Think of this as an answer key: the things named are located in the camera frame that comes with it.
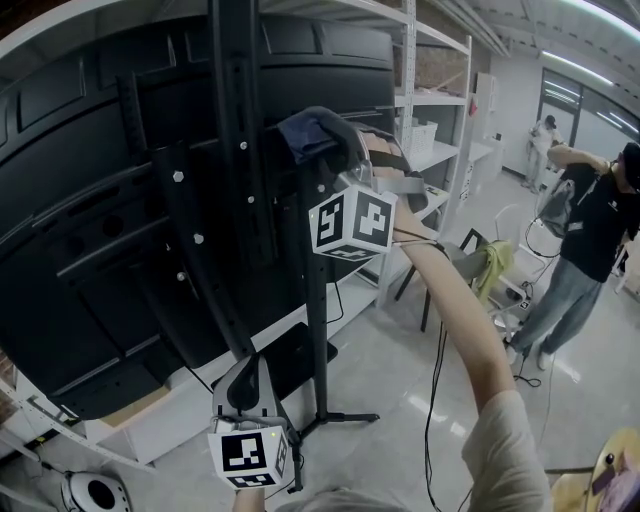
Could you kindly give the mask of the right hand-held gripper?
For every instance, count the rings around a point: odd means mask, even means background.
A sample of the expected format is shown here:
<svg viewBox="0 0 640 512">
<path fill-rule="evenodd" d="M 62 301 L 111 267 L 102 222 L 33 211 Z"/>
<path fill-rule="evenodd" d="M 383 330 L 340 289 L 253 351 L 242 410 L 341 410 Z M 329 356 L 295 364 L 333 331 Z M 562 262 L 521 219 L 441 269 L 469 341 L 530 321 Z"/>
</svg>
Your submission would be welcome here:
<svg viewBox="0 0 640 512">
<path fill-rule="evenodd" d="M 350 170 L 333 181 L 333 193 L 309 209 L 315 254 L 360 262 L 390 251 L 395 208 L 404 198 L 423 210 L 425 185 L 392 135 L 356 127 L 324 107 L 313 107 L 319 127 L 342 148 Z"/>
</svg>

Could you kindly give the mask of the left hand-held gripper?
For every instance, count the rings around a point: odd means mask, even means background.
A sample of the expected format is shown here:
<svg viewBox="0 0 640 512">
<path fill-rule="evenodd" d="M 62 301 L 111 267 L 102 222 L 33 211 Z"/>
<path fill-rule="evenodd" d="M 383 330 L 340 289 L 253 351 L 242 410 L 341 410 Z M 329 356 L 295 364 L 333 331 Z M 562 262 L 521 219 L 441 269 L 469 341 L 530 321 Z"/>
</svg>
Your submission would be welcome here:
<svg viewBox="0 0 640 512">
<path fill-rule="evenodd" d="M 250 409 L 256 417 L 232 416 Z M 289 424 L 277 417 L 277 397 L 262 355 L 237 362 L 215 383 L 213 413 L 207 440 L 216 475 L 234 491 L 280 484 L 288 460 Z"/>
</svg>

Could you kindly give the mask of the person's right hand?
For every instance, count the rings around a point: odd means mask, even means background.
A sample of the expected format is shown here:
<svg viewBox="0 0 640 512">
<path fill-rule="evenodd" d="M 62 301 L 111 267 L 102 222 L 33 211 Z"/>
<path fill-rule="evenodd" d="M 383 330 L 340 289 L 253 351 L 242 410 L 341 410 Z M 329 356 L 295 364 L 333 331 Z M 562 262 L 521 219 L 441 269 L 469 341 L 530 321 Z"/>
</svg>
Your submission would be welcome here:
<svg viewBox="0 0 640 512">
<path fill-rule="evenodd" d="M 398 157 L 402 155 L 401 150 L 395 143 L 389 143 L 374 133 L 363 133 L 363 138 L 369 151 L 393 154 Z M 393 167 L 374 167 L 373 174 L 378 178 L 402 179 L 404 177 L 404 172 L 401 169 Z"/>
</svg>

